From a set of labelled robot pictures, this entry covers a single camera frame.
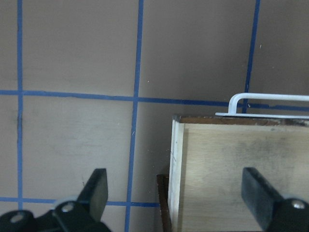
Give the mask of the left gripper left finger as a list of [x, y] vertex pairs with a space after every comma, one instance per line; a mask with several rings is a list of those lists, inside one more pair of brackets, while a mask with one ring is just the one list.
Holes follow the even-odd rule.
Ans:
[[106, 169], [95, 169], [75, 200], [57, 204], [40, 217], [29, 210], [0, 216], [2, 232], [109, 232], [101, 222], [108, 199]]

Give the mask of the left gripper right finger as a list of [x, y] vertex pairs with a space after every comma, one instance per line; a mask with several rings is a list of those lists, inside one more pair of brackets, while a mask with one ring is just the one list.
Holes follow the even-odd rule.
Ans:
[[264, 232], [309, 230], [309, 204], [284, 198], [254, 167], [242, 170], [241, 197]]

